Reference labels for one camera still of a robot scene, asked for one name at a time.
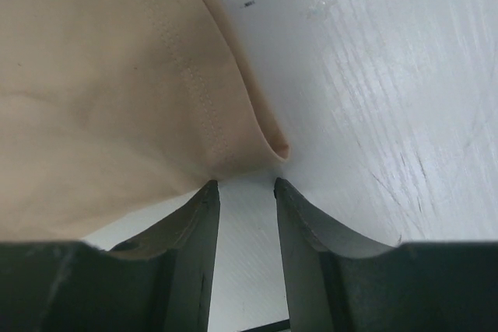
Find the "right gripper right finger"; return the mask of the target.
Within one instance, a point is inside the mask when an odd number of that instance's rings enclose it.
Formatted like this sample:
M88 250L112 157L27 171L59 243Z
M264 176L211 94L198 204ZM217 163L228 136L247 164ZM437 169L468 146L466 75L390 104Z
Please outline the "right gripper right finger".
M497 245L389 246L274 186L289 322L294 331L495 331Z

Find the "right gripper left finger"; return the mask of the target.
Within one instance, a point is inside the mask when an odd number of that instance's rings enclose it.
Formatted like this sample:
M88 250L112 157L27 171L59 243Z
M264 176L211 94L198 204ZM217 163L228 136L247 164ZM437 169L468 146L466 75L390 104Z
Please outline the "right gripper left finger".
M3 331L205 331L219 189L110 250L81 241L1 245Z

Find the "beige t shirt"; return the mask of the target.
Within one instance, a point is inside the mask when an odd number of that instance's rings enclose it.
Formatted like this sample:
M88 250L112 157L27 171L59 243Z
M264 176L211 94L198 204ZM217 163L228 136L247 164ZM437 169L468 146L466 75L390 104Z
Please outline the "beige t shirt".
M80 239L289 143L221 0L1 0L1 238Z

